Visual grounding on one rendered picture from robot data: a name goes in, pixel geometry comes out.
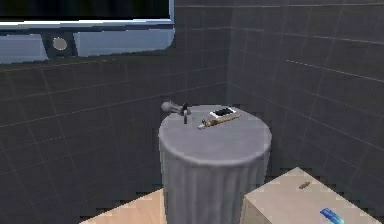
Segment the grey round stand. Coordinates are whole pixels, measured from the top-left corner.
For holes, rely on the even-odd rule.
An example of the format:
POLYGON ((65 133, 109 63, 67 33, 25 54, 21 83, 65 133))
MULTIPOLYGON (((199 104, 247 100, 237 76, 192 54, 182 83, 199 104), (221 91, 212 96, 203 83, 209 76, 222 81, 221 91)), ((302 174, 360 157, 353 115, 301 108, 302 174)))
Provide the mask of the grey round stand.
POLYGON ((200 130, 220 105, 169 114, 159 128, 167 224, 239 224, 244 195, 264 183, 272 134, 236 109, 231 121, 200 130))

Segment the blue credit card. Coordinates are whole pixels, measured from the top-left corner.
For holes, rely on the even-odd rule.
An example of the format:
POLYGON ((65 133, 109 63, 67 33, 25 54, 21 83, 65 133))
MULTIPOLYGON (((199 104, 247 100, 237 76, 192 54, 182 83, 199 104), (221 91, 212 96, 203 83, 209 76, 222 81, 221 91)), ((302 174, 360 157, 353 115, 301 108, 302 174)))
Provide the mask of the blue credit card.
POLYGON ((344 224, 344 220, 329 208, 322 209, 320 213, 333 224, 344 224))

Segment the grey dumbbell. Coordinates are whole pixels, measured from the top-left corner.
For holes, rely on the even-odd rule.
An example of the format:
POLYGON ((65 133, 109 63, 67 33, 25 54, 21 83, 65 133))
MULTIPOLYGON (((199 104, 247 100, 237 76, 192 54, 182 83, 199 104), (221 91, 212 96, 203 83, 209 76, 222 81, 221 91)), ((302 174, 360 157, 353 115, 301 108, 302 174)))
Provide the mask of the grey dumbbell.
POLYGON ((176 113, 183 117, 183 122, 187 124, 187 116, 191 114, 191 110, 188 107, 187 103, 183 105, 177 105, 171 101, 163 102, 161 109, 167 113, 176 113))

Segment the white mobile phone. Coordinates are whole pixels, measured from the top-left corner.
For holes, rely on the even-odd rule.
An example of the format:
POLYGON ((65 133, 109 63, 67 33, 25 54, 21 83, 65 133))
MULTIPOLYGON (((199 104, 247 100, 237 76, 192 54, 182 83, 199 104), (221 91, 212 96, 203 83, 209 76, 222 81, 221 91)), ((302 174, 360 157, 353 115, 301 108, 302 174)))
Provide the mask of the white mobile phone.
POLYGON ((226 116, 232 115, 234 113, 235 113, 234 109, 232 109, 230 107, 226 107, 226 108, 223 108, 223 109, 212 111, 212 112, 210 112, 210 115, 213 116, 214 118, 218 119, 218 118, 222 118, 222 117, 226 117, 226 116))

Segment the white framed window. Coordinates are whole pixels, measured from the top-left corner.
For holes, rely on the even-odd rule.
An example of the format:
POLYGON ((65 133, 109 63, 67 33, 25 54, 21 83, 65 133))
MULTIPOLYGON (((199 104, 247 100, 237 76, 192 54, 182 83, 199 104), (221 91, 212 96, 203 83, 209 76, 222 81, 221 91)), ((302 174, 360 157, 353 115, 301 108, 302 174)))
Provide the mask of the white framed window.
POLYGON ((0 0, 0 64, 168 48, 175 0, 0 0))

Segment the beige square table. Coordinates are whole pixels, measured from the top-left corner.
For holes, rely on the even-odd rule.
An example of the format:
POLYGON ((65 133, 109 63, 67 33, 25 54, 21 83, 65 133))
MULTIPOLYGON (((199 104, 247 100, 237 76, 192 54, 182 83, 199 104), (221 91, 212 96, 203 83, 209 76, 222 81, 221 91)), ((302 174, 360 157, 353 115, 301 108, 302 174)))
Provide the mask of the beige square table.
POLYGON ((333 224, 324 208, 344 224, 383 224, 298 167, 246 194, 240 224, 333 224))

